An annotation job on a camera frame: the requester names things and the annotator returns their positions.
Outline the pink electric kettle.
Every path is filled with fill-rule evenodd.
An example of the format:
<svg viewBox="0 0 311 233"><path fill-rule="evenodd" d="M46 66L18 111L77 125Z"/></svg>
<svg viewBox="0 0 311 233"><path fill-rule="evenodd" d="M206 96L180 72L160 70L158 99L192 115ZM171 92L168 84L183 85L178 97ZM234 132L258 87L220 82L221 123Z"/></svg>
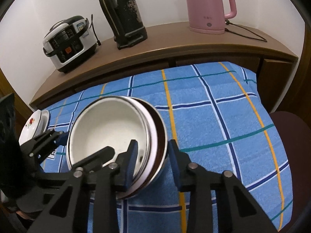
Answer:
<svg viewBox="0 0 311 233"><path fill-rule="evenodd" d="M228 0L230 12L225 14L223 0L186 0L190 30L202 34L224 34L226 20L237 15L235 0Z"/></svg>

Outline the blue plaid tablecloth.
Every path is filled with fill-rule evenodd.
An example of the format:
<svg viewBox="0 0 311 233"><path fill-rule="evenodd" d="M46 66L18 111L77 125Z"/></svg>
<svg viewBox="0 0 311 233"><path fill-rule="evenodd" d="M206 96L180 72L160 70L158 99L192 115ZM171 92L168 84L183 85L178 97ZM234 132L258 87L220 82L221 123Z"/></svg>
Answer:
<svg viewBox="0 0 311 233"><path fill-rule="evenodd" d="M257 92L256 74L230 62L158 70L90 87L46 107L49 128L69 131L79 113L108 95L153 105L168 139L206 170L232 171L278 231L292 217L292 175L285 148ZM186 232L189 193L178 193L168 160L158 179L118 201L120 232Z"/></svg>

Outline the white black rice cooker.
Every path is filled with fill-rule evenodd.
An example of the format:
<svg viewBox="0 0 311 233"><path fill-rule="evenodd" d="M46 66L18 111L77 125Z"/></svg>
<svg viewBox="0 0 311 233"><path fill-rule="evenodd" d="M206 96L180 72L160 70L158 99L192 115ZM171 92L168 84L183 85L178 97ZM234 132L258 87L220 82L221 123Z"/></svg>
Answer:
<svg viewBox="0 0 311 233"><path fill-rule="evenodd" d="M89 59L100 44L93 22L76 15L50 28L43 39L43 52L57 71L68 73Z"/></svg>

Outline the red flower white bowl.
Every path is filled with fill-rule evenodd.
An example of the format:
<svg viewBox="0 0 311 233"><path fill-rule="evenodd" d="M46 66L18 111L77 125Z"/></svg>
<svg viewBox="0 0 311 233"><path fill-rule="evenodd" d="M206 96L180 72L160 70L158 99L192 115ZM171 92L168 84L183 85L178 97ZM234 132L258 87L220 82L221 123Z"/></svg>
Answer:
<svg viewBox="0 0 311 233"><path fill-rule="evenodd" d="M50 113L48 110L36 110L25 123L19 136L19 144L23 145L32 138L47 130Z"/></svg>

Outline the brown rimmed bowl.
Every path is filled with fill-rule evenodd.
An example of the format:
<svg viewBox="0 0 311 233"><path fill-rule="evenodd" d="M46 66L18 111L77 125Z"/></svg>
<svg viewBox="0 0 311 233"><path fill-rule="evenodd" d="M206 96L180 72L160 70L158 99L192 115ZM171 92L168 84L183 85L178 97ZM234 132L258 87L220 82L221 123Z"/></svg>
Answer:
<svg viewBox="0 0 311 233"><path fill-rule="evenodd" d="M154 106L143 99L136 97L123 97L130 103L134 104L140 113L142 113L149 132L151 148L147 162L141 175L134 181L132 186L126 192L117 193L118 199L128 199L136 196L151 185L161 174L167 157L168 135L165 123Z"/></svg>

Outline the brown wooden cabinet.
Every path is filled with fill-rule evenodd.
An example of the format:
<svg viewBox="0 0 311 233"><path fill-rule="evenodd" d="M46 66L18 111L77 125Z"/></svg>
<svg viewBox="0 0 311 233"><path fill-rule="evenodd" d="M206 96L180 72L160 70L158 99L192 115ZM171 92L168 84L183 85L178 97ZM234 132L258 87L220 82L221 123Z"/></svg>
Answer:
<svg viewBox="0 0 311 233"><path fill-rule="evenodd" d="M271 110L298 58L284 44L251 27L228 25L221 35L192 32L187 22L151 26L142 43L118 50L113 39L103 41L80 66L64 74L53 72L30 102L45 108L89 87L153 70L229 61L257 75L258 90Z"/></svg>

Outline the white enamel bowl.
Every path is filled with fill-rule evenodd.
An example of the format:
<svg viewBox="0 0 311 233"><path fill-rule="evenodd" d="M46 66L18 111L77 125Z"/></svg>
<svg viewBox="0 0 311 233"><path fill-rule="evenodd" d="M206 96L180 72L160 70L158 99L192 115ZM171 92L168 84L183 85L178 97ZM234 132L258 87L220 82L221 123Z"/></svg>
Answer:
<svg viewBox="0 0 311 233"><path fill-rule="evenodd" d="M134 173L141 175L151 148L148 127L138 108L123 97L100 98L78 115L67 142L69 168L106 146L114 148L116 155L123 153L134 139L138 142Z"/></svg>

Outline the black thermos flask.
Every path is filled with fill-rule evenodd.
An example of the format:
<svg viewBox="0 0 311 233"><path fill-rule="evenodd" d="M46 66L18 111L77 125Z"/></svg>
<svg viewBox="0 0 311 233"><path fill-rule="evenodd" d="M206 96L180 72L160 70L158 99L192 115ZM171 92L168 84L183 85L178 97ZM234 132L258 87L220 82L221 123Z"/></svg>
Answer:
<svg viewBox="0 0 311 233"><path fill-rule="evenodd" d="M136 0L99 0L118 49L133 47L148 38Z"/></svg>

